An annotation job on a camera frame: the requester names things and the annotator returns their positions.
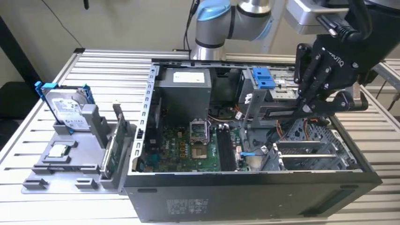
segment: blue latch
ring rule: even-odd
[[[253,68],[252,74],[260,89],[275,89],[276,84],[268,68]]]
[[[253,152],[241,152],[240,155],[241,156],[255,156],[256,153],[253,153]]]

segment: white label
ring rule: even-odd
[[[275,83],[285,84],[284,80],[275,80]]]
[[[265,145],[261,147],[261,151],[264,152],[264,154],[268,153],[268,149],[267,149],[267,146],[265,146]]]
[[[287,116],[287,115],[292,115],[293,111],[283,111],[283,112],[271,112],[269,116]]]
[[[243,116],[243,113],[241,113],[241,112],[237,112],[235,118],[236,118],[237,120],[240,120],[241,116]]]
[[[53,98],[53,106],[59,120],[75,130],[88,130],[85,118],[80,114],[80,104],[72,99]]]
[[[175,83],[204,83],[204,73],[175,72]]]

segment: printed label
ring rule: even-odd
[[[175,83],[204,83],[204,73],[175,72]]]
[[[204,214],[207,213],[208,199],[167,199],[169,214]]]
[[[80,104],[72,99],[52,99],[59,120],[72,129],[89,129],[85,118],[80,114]]]
[[[243,116],[243,113],[241,113],[241,112],[237,112],[235,118],[236,118],[237,120],[240,120],[241,116]]]
[[[275,83],[285,84],[285,81],[284,80],[275,80]]]
[[[293,111],[283,111],[283,112],[271,112],[269,116],[287,116],[287,115],[292,115]]]

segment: motherboard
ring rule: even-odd
[[[164,127],[163,146],[159,153],[147,155],[147,166],[144,172],[219,172],[221,165],[235,165],[235,169],[245,170],[245,164],[236,161],[236,149],[241,149],[239,129],[224,129],[228,131],[229,143],[219,140],[221,131],[217,127],[208,129],[208,143],[191,142],[189,127]]]

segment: orange wire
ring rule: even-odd
[[[308,125],[308,120],[304,120],[304,126],[303,126],[303,128],[304,128],[305,138],[307,138],[307,141],[308,141],[311,137],[308,135],[307,125]]]
[[[277,134],[279,134],[279,136],[280,136],[280,138],[281,138],[280,127],[279,127],[279,121],[276,121],[276,132],[277,132]]]

